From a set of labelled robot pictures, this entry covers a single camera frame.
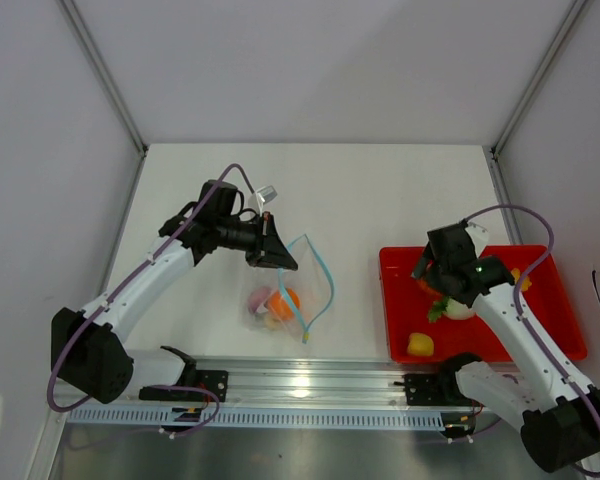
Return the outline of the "orange toy pumpkin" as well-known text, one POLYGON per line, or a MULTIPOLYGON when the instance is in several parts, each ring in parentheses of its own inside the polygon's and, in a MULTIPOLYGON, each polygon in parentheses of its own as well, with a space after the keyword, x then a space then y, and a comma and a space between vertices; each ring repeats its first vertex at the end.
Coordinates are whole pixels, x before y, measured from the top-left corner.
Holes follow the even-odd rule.
POLYGON ((444 297, 443 294, 433 289, 423 278, 417 279, 416 284, 431 299, 439 300, 444 297))

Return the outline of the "purple toy onion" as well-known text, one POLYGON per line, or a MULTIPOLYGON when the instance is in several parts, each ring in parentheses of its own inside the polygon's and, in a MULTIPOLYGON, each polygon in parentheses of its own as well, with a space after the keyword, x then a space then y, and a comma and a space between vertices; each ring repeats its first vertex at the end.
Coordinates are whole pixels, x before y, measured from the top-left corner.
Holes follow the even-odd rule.
POLYGON ((247 309, 251 315, 262 313, 264 304, 272 294, 272 289, 268 286, 256 288, 247 299, 247 309))

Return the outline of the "toy orange fruit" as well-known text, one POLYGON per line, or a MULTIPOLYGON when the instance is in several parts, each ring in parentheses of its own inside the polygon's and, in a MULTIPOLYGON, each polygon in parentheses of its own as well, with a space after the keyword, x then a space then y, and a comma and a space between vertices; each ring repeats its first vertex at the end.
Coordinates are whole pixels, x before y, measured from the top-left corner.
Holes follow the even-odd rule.
POLYGON ((300 309, 301 302, 299 296, 293 289, 288 288, 286 290, 286 295, 283 295, 279 290, 277 290, 269 297, 265 303, 267 311, 281 321, 292 320, 295 317, 295 313, 292 307, 289 305, 287 298, 291 300, 293 306, 297 310, 300 309))

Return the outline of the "clear zip top bag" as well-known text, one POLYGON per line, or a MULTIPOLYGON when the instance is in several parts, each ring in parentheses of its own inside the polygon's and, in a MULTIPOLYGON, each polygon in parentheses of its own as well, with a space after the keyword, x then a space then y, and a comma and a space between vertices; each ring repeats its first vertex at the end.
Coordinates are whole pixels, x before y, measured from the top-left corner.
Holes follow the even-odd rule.
POLYGON ((256 269, 242 291, 241 321, 252 331, 283 334, 308 344, 311 329, 331 308, 335 283, 311 238, 303 234, 287 245, 295 271, 256 269))

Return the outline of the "white toy eggplant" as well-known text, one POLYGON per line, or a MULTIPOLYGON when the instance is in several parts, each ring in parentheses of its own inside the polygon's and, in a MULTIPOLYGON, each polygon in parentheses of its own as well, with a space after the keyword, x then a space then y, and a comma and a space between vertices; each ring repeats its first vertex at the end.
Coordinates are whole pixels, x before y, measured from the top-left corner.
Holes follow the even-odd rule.
POLYGON ((432 303, 427 313, 427 319, 430 323, 436 323, 443 317, 454 321, 463 321, 474 315, 474 311, 466 305, 450 297, 442 297, 432 303))

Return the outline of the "toy garlic bulb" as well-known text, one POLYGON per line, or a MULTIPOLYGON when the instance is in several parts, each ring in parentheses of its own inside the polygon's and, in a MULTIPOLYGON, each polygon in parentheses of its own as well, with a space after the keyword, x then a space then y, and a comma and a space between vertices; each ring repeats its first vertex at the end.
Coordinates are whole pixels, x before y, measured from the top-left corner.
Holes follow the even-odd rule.
POLYGON ((262 325, 269 331, 277 331, 283 327, 283 321, 279 320, 276 316, 266 313, 262 315, 259 320, 262 325))

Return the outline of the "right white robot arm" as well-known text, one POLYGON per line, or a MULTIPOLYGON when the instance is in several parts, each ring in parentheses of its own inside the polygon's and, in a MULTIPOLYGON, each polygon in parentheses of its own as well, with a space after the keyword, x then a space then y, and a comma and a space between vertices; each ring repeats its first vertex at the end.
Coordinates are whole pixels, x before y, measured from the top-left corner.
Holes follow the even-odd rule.
POLYGON ((473 360, 440 374, 438 395, 486 406, 521 438, 535 464, 552 473, 572 466, 600 478, 600 388, 546 332, 520 292, 521 280, 486 256, 488 232, 462 220, 431 230, 413 278, 473 311, 496 335, 523 375, 516 384, 473 360))

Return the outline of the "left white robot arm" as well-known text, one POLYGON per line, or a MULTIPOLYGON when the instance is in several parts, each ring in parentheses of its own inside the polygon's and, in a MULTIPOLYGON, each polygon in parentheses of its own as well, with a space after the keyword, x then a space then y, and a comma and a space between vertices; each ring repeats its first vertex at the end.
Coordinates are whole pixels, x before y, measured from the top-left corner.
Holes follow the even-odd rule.
POLYGON ((189 398, 199 384, 194 358, 169 346, 131 354, 124 344, 167 288, 218 248, 243 252, 251 267, 297 270, 264 208, 276 195, 266 186, 246 198, 231 183, 207 181, 198 200, 163 224, 146 259, 118 287, 53 317, 53 377, 103 404, 129 389, 143 400, 189 398))

